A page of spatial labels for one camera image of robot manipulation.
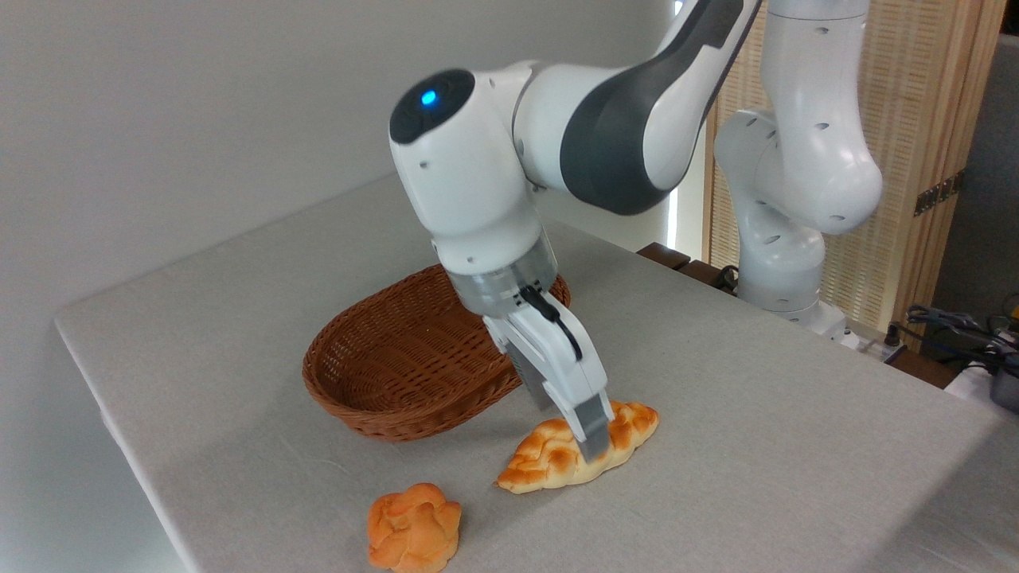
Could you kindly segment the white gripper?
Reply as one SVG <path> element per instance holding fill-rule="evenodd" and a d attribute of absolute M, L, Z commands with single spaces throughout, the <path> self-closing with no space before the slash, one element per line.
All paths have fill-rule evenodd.
<path fill-rule="evenodd" d="M 509 356 L 539 410 L 557 407 L 587 464 L 607 453 L 615 414 L 607 398 L 607 374 L 593 342 L 576 316 L 557 307 L 550 322 L 524 307 L 505 317 L 485 316 L 496 348 Z"/>

